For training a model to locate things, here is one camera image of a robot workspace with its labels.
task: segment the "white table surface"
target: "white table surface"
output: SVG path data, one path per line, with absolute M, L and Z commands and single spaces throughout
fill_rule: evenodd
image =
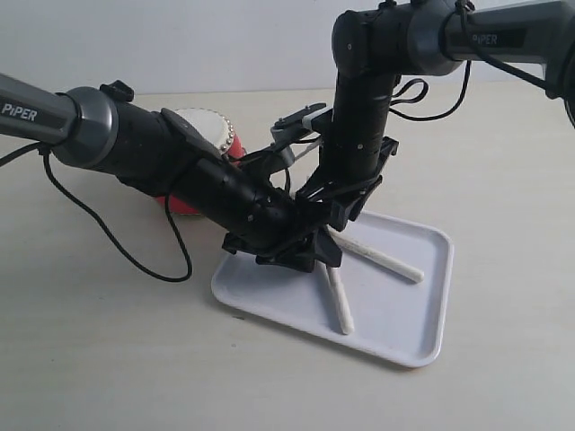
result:
M 434 114 L 436 85 L 410 112 Z M 244 146 L 332 91 L 147 96 L 206 107 Z M 572 430 L 575 425 L 575 130 L 527 84 L 474 84 L 450 119 L 390 117 L 400 140 L 367 208 L 434 225 L 456 245 L 437 362 L 403 371 L 220 306 L 210 278 L 224 231 L 179 221 L 192 281 L 167 285 L 125 261 L 27 155 L 0 171 L 0 429 Z M 22 144 L 0 141 L 2 153 Z M 148 197 L 54 162 L 134 255 L 183 261 Z M 306 157 L 297 179 L 314 167 Z

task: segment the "plastic tray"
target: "plastic tray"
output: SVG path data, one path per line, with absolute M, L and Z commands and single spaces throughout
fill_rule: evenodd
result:
M 355 331 L 340 332 L 324 271 L 258 266 L 226 255 L 212 280 L 216 299 L 235 309 L 410 368 L 439 355 L 454 247 L 437 229 L 364 212 L 345 234 L 425 272 L 410 280 L 344 251 L 341 278 Z

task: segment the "red drum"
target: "red drum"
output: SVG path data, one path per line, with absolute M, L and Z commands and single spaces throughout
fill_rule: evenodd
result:
M 222 155 L 227 154 L 235 159 L 245 155 L 245 150 L 234 131 L 234 126 L 223 115 L 202 108 L 176 110 L 175 112 L 195 127 Z M 165 198 L 156 198 L 155 200 L 162 206 L 164 205 Z M 194 208 L 174 197 L 170 197 L 170 210 L 179 215 L 200 215 Z

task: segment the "white stick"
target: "white stick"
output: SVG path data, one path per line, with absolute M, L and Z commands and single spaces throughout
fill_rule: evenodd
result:
M 332 229 L 330 232 L 332 234 L 333 240 L 336 241 L 337 244 L 343 249 L 351 251 L 352 253 L 356 253 L 359 256 L 363 256 L 383 268 L 387 268 L 396 274 L 409 278 L 415 283 L 421 283 L 423 281 L 423 271 L 414 268 L 407 263 L 401 262 L 398 259 L 387 256 L 381 251 L 377 251 L 376 249 L 368 247 L 361 242 L 349 238 L 339 232 L 333 231 Z
M 335 310 L 340 321 L 341 332 L 343 335 L 349 335 L 355 330 L 351 310 L 349 309 L 348 297 L 345 295 L 345 289 L 341 282 L 340 271 L 337 268 L 331 268 L 323 265 L 327 271 L 327 278 L 332 291 Z

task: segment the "robotic arm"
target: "robotic arm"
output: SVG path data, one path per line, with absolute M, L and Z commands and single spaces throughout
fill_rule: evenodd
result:
M 327 226 L 342 231 L 358 217 L 395 155 L 385 123 L 402 75 L 448 75 L 464 61 L 487 61 L 563 98 L 571 115 L 574 49 L 575 0 L 476 12 L 455 0 L 386 0 L 347 11 L 333 27 L 333 107 L 319 103 L 278 120 L 274 143 L 239 163 L 174 112 L 133 105 L 120 81 L 53 94 L 0 75 L 0 134 L 50 144 L 60 162 L 114 175 L 149 196 L 179 198 L 228 231 L 226 251 L 311 272 L 318 260 L 341 264 Z M 507 62 L 540 64 L 545 78 Z M 313 133 L 321 140 L 313 175 L 295 196 L 274 188 L 271 174 L 294 162 L 290 146 Z

